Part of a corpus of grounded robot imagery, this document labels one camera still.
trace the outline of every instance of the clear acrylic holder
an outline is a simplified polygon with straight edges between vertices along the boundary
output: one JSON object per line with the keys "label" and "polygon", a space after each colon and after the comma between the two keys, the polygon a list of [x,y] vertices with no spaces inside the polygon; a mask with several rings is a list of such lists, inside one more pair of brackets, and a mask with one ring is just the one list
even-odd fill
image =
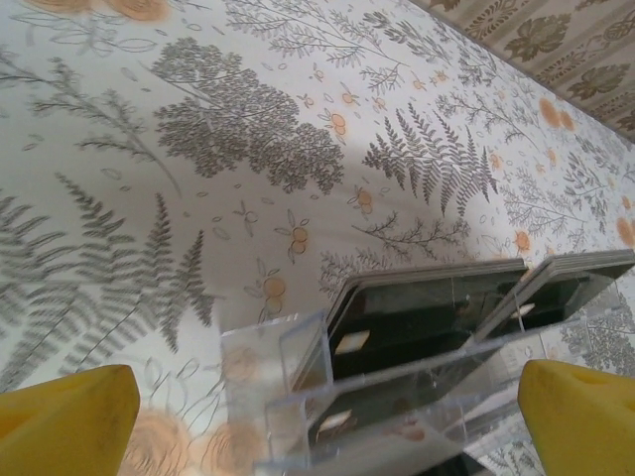
{"label": "clear acrylic holder", "polygon": [[[229,420],[249,423],[259,432],[266,449],[256,464],[267,469],[318,468],[320,475],[352,475],[385,466],[391,474],[402,474],[398,465],[408,474],[463,450],[482,456],[512,440],[529,439],[516,403],[523,366],[530,359],[574,363],[590,352],[586,319],[590,312],[598,312],[598,300],[602,308],[621,305],[613,284],[591,300],[586,306],[589,311],[583,308],[566,322],[337,382],[330,370],[323,312],[233,330],[222,335],[223,356],[249,349],[259,369],[245,379],[227,379]],[[516,303],[515,317],[524,329],[521,305]],[[298,372],[304,369],[308,349],[313,349],[317,364],[299,383]],[[408,387],[413,382],[424,382],[423,388],[434,389],[438,397],[417,406],[414,394],[421,388],[413,391]],[[360,392],[367,398],[357,399]],[[361,424],[359,418],[355,420],[356,413],[377,413],[364,407],[373,396],[387,396],[385,408],[379,408],[384,417]],[[320,422],[337,399],[349,399],[352,404],[330,415],[327,424]],[[415,404],[385,412],[403,399]]]}

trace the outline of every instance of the table surface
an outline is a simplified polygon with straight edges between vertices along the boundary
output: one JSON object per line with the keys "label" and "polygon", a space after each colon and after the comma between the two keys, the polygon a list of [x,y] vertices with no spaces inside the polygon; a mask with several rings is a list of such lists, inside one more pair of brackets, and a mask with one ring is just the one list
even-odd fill
{"label": "table surface", "polygon": [[[0,391],[132,365],[122,475],[259,451],[219,329],[361,271],[635,245],[633,145],[405,1],[13,1],[0,45]],[[635,375],[618,293],[585,363]]]}

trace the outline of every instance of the tree print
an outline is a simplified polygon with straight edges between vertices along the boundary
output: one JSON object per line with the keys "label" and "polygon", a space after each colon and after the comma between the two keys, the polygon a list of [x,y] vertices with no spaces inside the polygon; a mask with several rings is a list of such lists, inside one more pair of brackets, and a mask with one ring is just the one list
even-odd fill
{"label": "tree print", "polygon": [[91,134],[76,145],[81,150],[115,150],[128,154],[131,159],[139,162],[156,164],[181,195],[181,188],[168,167],[141,138],[147,130],[144,120],[135,118],[136,108],[117,91],[106,89],[99,96],[89,97],[81,92],[81,77],[62,59],[51,59],[50,78],[45,78],[28,68],[17,66],[14,63],[15,57],[14,54],[0,48],[0,87],[39,84],[54,91],[47,98],[36,97],[32,100],[30,107],[36,117],[65,112],[102,126],[104,132]]}
{"label": "tree print", "polygon": [[446,46],[454,45],[458,49],[460,82],[463,85],[472,86],[491,85],[498,74],[495,57],[485,48],[475,44],[465,35],[448,28],[436,18],[432,18],[432,21],[435,23],[433,29],[435,36],[425,35],[407,21],[393,24],[392,20],[382,12],[364,14],[364,22],[383,31],[391,42],[405,44],[413,55],[423,58],[426,62],[443,62],[448,66],[454,66],[452,55],[446,48]]}
{"label": "tree print", "polygon": [[624,161],[624,149],[613,144],[610,152],[596,146],[583,136],[575,135],[575,140],[586,153],[588,158],[595,162],[598,169],[606,170],[609,174],[618,176],[621,174],[621,168],[615,161]]}
{"label": "tree print", "polygon": [[565,180],[569,183],[565,187],[565,194],[571,198],[571,204],[580,211],[582,205],[586,204],[597,220],[599,231],[606,233],[608,200],[605,191],[608,185],[602,182],[585,160],[573,152],[569,152],[569,169],[565,173]]}
{"label": "tree print", "polygon": [[287,193],[311,179],[329,193],[343,176],[343,154],[324,129],[299,124],[300,109],[287,93],[260,83],[235,54],[181,38],[165,46],[152,73],[186,97],[155,112],[159,144],[171,157],[194,162],[212,178],[248,161],[256,174]]}
{"label": "tree print", "polygon": [[364,22],[372,28],[382,30],[391,42],[406,44],[413,55],[423,58],[427,62],[438,60],[451,65],[449,54],[441,47],[436,39],[423,35],[412,24],[402,21],[396,25],[382,12],[364,14]]}
{"label": "tree print", "polygon": [[442,132],[437,132],[430,119],[408,106],[410,117],[397,110],[397,122],[401,134],[390,119],[385,118],[387,138],[377,134],[377,142],[370,144],[363,164],[383,171],[386,178],[395,178],[402,189],[408,181],[415,196],[423,193],[426,203],[434,190],[441,188],[441,210],[451,199],[456,200],[458,213],[465,214],[467,203],[478,193],[489,201],[489,188],[498,192],[493,178],[487,153],[477,151],[472,136],[467,129],[467,141],[463,144],[447,122],[437,114]]}
{"label": "tree print", "polygon": [[393,264],[386,253],[378,253],[370,248],[357,248],[351,255],[325,251],[321,253],[319,290],[326,293],[330,300],[335,300],[349,276],[391,268]]}
{"label": "tree print", "polygon": [[462,219],[450,225],[437,219],[429,228],[428,223],[419,217],[415,218],[415,224],[412,227],[400,231],[399,213],[396,211],[393,211],[381,223],[366,228],[353,225],[353,228],[381,240],[384,250],[404,263],[413,260],[412,252],[415,250],[420,251],[426,258],[438,260],[440,257],[435,250],[436,244],[441,244],[446,249],[450,246],[458,246],[470,231],[469,225]]}
{"label": "tree print", "polygon": [[502,99],[491,98],[488,101],[485,96],[478,92],[461,94],[453,92],[450,95],[440,94],[437,96],[437,108],[445,117],[451,117],[458,112],[467,114],[467,122],[475,125],[479,121],[488,133],[492,133],[494,128],[503,127],[505,144],[510,144],[514,140],[524,139],[528,141],[537,151],[541,151],[530,135],[525,133],[518,125],[535,125],[536,119],[529,113],[527,105],[510,104]]}
{"label": "tree print", "polygon": [[[594,297],[577,313],[586,318],[586,328],[593,351],[583,356],[584,363],[597,370],[635,377],[635,335],[633,312],[626,296],[609,287]],[[574,352],[584,345],[584,335],[570,326],[561,330],[563,341]]]}
{"label": "tree print", "polygon": [[510,224],[526,229],[531,236],[543,236],[547,232],[556,236],[567,233],[571,248],[580,251],[584,245],[586,222],[575,216],[571,200],[566,195],[540,188],[526,169],[519,168],[516,179],[517,186],[501,186]]}
{"label": "tree print", "polygon": [[177,263],[161,195],[154,227],[140,246],[122,232],[125,218],[70,179],[58,179],[80,211],[77,246],[58,244],[64,232],[38,231],[50,217],[30,217],[30,205],[0,198],[0,275],[16,281],[0,286],[0,334],[21,332],[0,370],[0,392],[17,388],[63,347],[70,347],[60,369],[67,374],[98,366],[155,330],[176,352],[189,308],[211,325],[214,297],[201,274],[202,231]]}
{"label": "tree print", "polygon": [[402,62],[388,57],[371,27],[355,22],[335,9],[324,11],[317,2],[303,0],[225,0],[229,25],[269,42],[284,57],[322,53],[336,67],[363,66],[360,74],[377,94],[403,83]]}

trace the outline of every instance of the small white label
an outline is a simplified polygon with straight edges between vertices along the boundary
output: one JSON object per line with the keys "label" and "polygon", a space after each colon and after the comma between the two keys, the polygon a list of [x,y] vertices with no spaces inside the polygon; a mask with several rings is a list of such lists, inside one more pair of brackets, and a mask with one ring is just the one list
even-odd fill
{"label": "small white label", "polygon": [[370,330],[344,335],[335,349],[335,354],[347,354],[361,349],[368,337],[370,337]]}
{"label": "small white label", "polygon": [[532,302],[530,302],[529,304],[523,304],[511,316],[513,318],[518,318],[519,315],[523,317],[524,315],[527,315],[527,313],[529,313],[534,307],[536,307],[536,305]]}
{"label": "small white label", "polygon": [[342,412],[340,414],[331,415],[319,426],[318,433],[322,431],[327,431],[328,429],[337,428],[338,426],[342,426],[349,418],[352,410],[347,410],[346,412]]}

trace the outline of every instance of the patterned wallpaper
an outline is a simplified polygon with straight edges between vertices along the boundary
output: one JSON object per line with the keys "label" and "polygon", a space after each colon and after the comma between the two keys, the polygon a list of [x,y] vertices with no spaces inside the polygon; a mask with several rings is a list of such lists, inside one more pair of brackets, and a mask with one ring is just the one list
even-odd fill
{"label": "patterned wallpaper", "polygon": [[632,0],[413,0],[635,140]]}
{"label": "patterned wallpaper", "polygon": [[[0,144],[0,392],[132,365],[120,476],[262,457],[224,388],[264,366],[221,329],[362,271],[635,247],[635,146],[405,0],[0,2]],[[614,292],[584,363],[635,375]]]}

